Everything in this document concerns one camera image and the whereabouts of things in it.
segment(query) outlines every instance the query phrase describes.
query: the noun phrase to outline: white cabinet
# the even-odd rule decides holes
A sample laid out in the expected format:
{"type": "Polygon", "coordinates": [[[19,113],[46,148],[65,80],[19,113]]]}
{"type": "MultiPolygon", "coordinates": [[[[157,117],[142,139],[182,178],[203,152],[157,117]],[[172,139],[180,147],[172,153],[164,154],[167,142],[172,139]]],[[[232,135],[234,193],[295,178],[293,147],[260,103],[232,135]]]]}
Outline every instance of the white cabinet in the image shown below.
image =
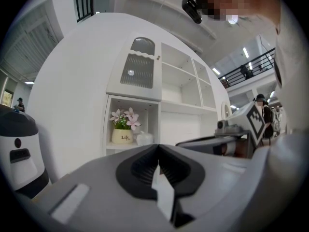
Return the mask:
{"type": "Polygon", "coordinates": [[[114,64],[106,92],[160,101],[161,78],[161,42],[132,33],[114,64]]]}
{"type": "Polygon", "coordinates": [[[126,41],[115,63],[107,93],[105,156],[137,147],[136,142],[130,145],[111,143],[113,126],[109,119],[117,109],[132,107],[140,115],[141,123],[134,134],[151,133],[157,144],[175,145],[209,136],[217,126],[217,109],[206,66],[146,36],[134,34],[126,41]]]}

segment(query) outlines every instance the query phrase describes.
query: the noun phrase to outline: pink flower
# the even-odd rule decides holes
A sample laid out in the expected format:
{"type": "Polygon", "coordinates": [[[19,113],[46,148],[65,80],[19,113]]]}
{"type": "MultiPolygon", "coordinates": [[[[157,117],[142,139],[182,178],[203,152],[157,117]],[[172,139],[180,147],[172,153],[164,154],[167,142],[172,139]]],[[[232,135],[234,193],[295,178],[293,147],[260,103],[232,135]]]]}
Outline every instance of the pink flower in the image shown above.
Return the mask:
{"type": "Polygon", "coordinates": [[[113,117],[111,117],[110,120],[114,120],[115,122],[117,122],[120,116],[120,110],[118,109],[116,113],[112,112],[112,116],[113,117]]]}
{"type": "Polygon", "coordinates": [[[137,126],[140,126],[140,122],[137,121],[139,118],[138,114],[128,117],[129,121],[126,123],[128,126],[131,126],[131,129],[135,131],[137,126]]]}
{"type": "Polygon", "coordinates": [[[125,112],[126,116],[129,118],[129,117],[133,117],[134,115],[134,112],[133,112],[133,109],[132,107],[129,108],[129,111],[126,111],[125,112]]]}

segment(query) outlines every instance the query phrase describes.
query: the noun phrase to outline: black railing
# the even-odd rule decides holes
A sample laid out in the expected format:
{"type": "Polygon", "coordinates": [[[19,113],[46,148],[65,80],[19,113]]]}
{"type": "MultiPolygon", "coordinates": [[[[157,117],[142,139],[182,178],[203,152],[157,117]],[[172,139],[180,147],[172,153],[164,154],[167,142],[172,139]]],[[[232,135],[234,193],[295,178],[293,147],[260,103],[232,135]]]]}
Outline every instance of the black railing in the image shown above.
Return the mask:
{"type": "Polygon", "coordinates": [[[86,0],[86,8],[84,7],[84,0],[81,0],[81,3],[82,3],[82,12],[83,12],[82,16],[81,16],[81,11],[79,7],[79,0],[76,0],[77,15],[78,15],[77,22],[85,19],[88,16],[94,15],[93,0],[86,0]]]}
{"type": "Polygon", "coordinates": [[[274,54],[275,49],[273,48],[231,72],[220,76],[219,80],[225,88],[228,88],[268,71],[274,68],[274,54]]]}

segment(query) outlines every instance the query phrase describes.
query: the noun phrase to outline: cabinet door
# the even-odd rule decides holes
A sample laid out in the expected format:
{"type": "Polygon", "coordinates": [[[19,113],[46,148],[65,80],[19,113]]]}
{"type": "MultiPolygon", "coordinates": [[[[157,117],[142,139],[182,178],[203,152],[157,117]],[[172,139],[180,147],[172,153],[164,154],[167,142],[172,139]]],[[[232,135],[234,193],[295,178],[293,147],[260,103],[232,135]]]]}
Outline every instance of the cabinet door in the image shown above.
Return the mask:
{"type": "Polygon", "coordinates": [[[161,42],[132,33],[117,58],[106,92],[161,100],[161,42]]]}

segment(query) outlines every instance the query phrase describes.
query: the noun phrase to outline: potted plant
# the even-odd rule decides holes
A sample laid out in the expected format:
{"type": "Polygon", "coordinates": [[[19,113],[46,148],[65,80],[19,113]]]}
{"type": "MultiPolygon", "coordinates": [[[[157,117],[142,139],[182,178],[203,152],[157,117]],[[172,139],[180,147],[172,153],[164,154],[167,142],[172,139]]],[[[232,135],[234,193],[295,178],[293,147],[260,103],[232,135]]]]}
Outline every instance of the potted plant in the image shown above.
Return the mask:
{"type": "Polygon", "coordinates": [[[112,112],[112,117],[110,120],[114,125],[114,130],[112,131],[112,142],[114,144],[131,144],[133,143],[133,131],[135,131],[137,126],[140,126],[138,122],[139,115],[133,112],[130,107],[129,111],[112,112]]]}

